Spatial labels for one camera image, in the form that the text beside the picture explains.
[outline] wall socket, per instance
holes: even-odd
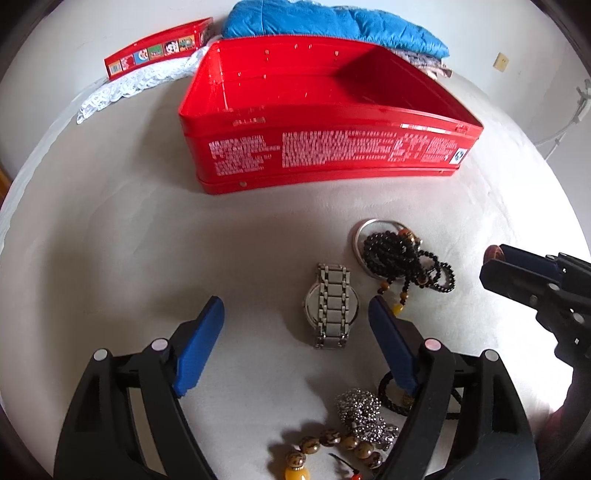
[[[499,72],[504,72],[507,69],[507,65],[509,65],[509,59],[502,53],[499,53],[492,66],[499,70]]]

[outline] black bead necklace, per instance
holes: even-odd
[[[407,228],[403,228],[397,233],[386,231],[369,235],[363,243],[362,256],[367,268],[374,275],[385,279],[378,290],[380,295],[384,294],[395,280],[404,278],[400,304],[394,305],[392,308],[395,315],[400,314],[404,308],[411,283],[419,288],[427,287],[440,293],[450,293],[456,286],[456,277],[452,266],[447,262],[439,261],[437,255],[420,249],[420,241]],[[442,276],[445,276],[446,279],[444,284],[440,283]],[[392,372],[384,375],[379,384],[378,398],[387,409],[407,416],[410,409],[396,405],[386,394],[386,387],[391,380]],[[462,404],[462,397],[456,389],[452,391],[452,396],[460,405]],[[446,418],[457,420],[459,414],[448,413]]]

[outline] wristwatch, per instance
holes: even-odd
[[[359,311],[350,285],[351,272],[342,265],[318,265],[318,279],[304,300],[308,322],[316,331],[316,348],[342,348]]]

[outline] white bedsheet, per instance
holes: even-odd
[[[533,310],[482,288],[482,254],[493,243],[584,259],[589,250],[523,132],[461,77],[446,86],[485,126],[451,178],[208,196],[176,115],[185,80],[122,100],[82,125],[72,121],[15,213],[9,218],[5,209],[0,218],[10,221],[0,256],[0,391],[42,465],[53,468],[70,397],[95,349],[139,351],[215,294],[226,304],[226,324],[183,410],[220,479],[281,478],[288,443],[338,426],[333,397],[350,387],[375,390],[387,370],[366,321],[378,285],[356,264],[349,241],[353,226],[372,217],[407,224],[457,275],[448,295],[412,288],[402,316],[454,351],[496,349],[538,430],[563,401],[570,369],[554,357],[555,340]],[[350,267],[362,299],[344,351],[310,346],[301,300],[318,262]],[[431,469],[444,464],[454,425],[446,422]],[[313,478],[339,478],[324,450],[309,467]]]

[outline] metal screw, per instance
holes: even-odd
[[[99,348],[92,356],[92,358],[94,358],[97,362],[102,362],[105,358],[107,358],[107,355],[109,355],[109,352],[107,352],[107,350],[105,350],[104,348]]]
[[[499,359],[499,354],[496,353],[494,350],[487,350],[486,352],[484,352],[484,356],[487,360],[490,360],[491,362],[496,362]]]
[[[427,350],[431,350],[432,352],[437,352],[439,349],[441,349],[441,342],[435,338],[428,338],[425,340],[425,348]]]
[[[152,350],[156,352],[162,352],[163,350],[166,350],[167,346],[168,340],[166,338],[156,338],[156,340],[152,342]]]

